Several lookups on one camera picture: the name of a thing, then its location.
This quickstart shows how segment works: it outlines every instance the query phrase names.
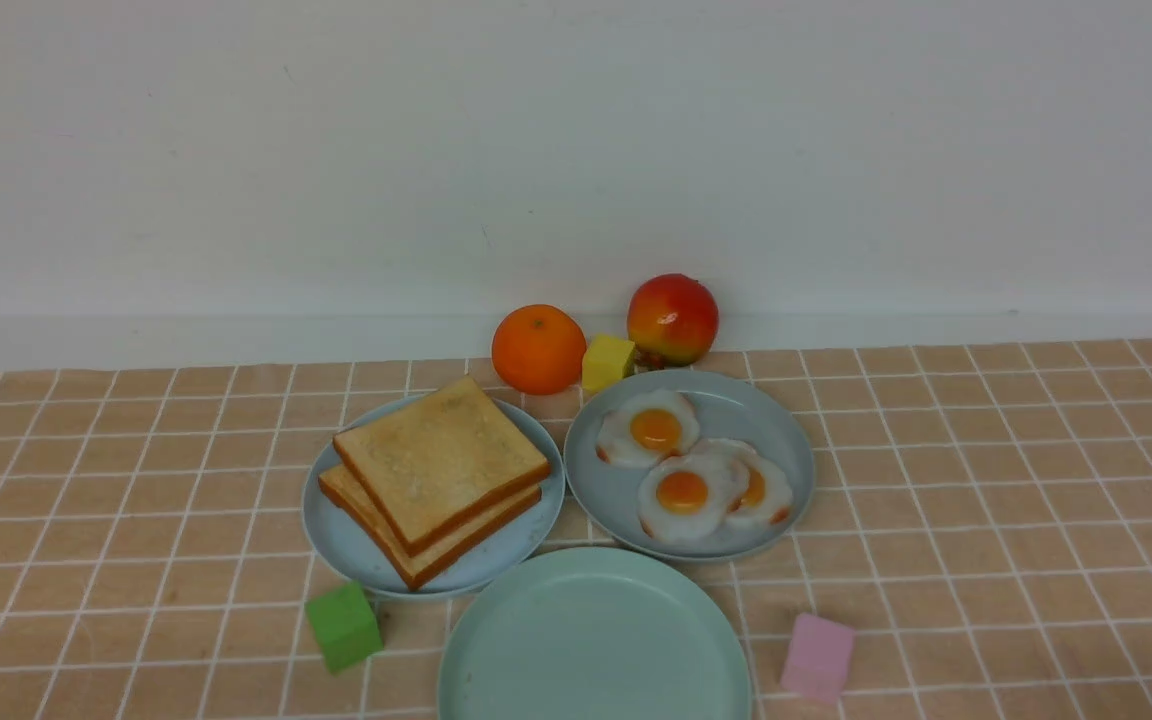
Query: egg yolk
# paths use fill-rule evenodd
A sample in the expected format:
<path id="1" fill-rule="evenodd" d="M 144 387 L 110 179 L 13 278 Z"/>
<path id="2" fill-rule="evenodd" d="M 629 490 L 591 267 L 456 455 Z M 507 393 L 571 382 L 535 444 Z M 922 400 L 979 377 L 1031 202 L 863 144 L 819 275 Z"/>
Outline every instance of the egg yolk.
<path id="1" fill-rule="evenodd" d="M 767 480 L 763 479 L 763 473 L 752 468 L 749 469 L 749 488 L 740 497 L 741 507 L 758 507 L 763 499 L 767 497 Z"/>
<path id="2" fill-rule="evenodd" d="M 630 420 L 630 437 L 649 450 L 673 450 L 679 447 L 682 424 L 668 410 L 650 407 Z"/>
<path id="3" fill-rule="evenodd" d="M 708 486 L 697 473 L 669 473 L 657 486 L 657 502 L 675 515 L 695 515 L 708 500 Z"/>

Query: toast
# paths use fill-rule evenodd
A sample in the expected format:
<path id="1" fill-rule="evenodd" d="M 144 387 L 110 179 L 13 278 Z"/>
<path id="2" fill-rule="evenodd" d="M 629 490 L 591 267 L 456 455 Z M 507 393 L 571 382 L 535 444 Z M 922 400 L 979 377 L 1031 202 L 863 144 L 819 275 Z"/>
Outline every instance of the toast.
<path id="1" fill-rule="evenodd" d="M 347 511 L 355 523 L 365 530 L 376 547 L 389 559 L 389 564 L 397 570 L 397 576 L 407 583 L 412 592 L 438 577 L 439 573 L 452 567 L 468 551 L 492 536 L 509 521 L 524 514 L 529 507 L 540 502 L 540 486 L 531 484 L 502 501 L 480 511 L 473 520 L 461 525 L 440 541 L 435 541 L 424 552 L 410 555 L 403 551 L 389 523 L 376 509 L 371 497 L 362 491 L 358 480 L 344 465 L 336 465 L 319 475 L 319 488 L 340 510 Z"/>
<path id="2" fill-rule="evenodd" d="M 550 477 L 543 452 L 468 376 L 332 442 L 412 556 Z"/>

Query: apple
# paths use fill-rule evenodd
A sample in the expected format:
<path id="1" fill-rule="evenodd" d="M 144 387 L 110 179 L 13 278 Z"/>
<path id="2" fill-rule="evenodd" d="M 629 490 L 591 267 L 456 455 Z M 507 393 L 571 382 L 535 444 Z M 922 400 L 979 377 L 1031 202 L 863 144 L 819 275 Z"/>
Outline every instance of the apple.
<path id="1" fill-rule="evenodd" d="M 635 291 L 626 328 L 641 365 L 691 365 L 714 344 L 718 304 L 705 286 L 684 274 L 658 275 Z"/>

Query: plate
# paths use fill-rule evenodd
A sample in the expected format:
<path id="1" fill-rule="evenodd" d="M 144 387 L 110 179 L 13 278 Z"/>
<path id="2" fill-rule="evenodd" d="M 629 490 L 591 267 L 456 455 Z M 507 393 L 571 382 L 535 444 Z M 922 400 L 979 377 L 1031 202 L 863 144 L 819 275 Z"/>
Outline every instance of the plate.
<path id="1" fill-rule="evenodd" d="M 700 437 L 742 439 L 776 462 L 794 488 L 790 516 L 764 530 L 740 532 L 723 526 L 689 546 L 649 538 L 637 516 L 637 492 L 649 471 L 608 465 L 594 454 L 594 441 L 605 414 L 630 396 L 659 388 L 684 393 L 696 406 Z M 627 546 L 664 560 L 718 562 L 764 551 L 803 516 L 814 488 L 812 444 L 794 415 L 749 382 L 696 370 L 643 373 L 594 395 L 567 430 L 563 461 L 573 495 L 599 528 Z"/>
<path id="2" fill-rule="evenodd" d="M 749 720 L 749 667 L 718 606 L 634 552 L 547 553 L 462 616 L 438 673 L 439 720 Z"/>
<path id="3" fill-rule="evenodd" d="M 354 420 L 347 429 L 356 429 L 358 425 L 382 418 L 417 400 L 420 400 L 420 396 L 402 397 L 387 406 L 380 406 Z M 301 503 L 301 520 L 305 524 L 305 535 L 326 564 L 332 566 L 332 569 L 343 578 L 356 579 L 376 596 L 396 600 L 439 600 L 483 588 L 497 575 L 526 560 L 532 551 L 540 547 L 563 506 L 562 455 L 559 455 L 558 445 L 554 444 L 554 438 L 550 437 L 548 430 L 545 430 L 544 425 L 531 415 L 509 406 L 508 402 L 499 400 L 494 402 L 550 461 L 550 477 L 540 482 L 540 502 L 526 509 L 508 525 L 497 530 L 492 537 L 479 543 L 479 546 L 468 551 L 450 568 L 430 583 L 425 583 L 419 591 L 411 592 L 364 529 L 319 490 L 319 473 L 340 464 L 338 452 L 328 442 L 314 462 L 314 468 L 310 469 L 310 475 L 305 479 L 305 495 Z"/>

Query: toy block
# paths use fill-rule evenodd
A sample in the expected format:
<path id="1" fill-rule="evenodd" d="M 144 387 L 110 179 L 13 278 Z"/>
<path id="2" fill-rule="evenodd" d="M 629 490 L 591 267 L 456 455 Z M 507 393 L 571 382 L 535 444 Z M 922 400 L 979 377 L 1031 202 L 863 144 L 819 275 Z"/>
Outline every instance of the toy block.
<path id="1" fill-rule="evenodd" d="M 805 612 L 794 620 L 781 687 L 813 700 L 835 703 L 847 683 L 856 631 Z"/>
<path id="2" fill-rule="evenodd" d="M 635 346 L 630 341 L 596 334 L 581 361 L 581 388 L 593 395 L 630 377 L 634 373 L 634 350 Z"/>
<path id="3" fill-rule="evenodd" d="M 382 649 L 376 614 L 358 583 L 349 583 L 305 602 L 323 661 L 333 675 Z"/>

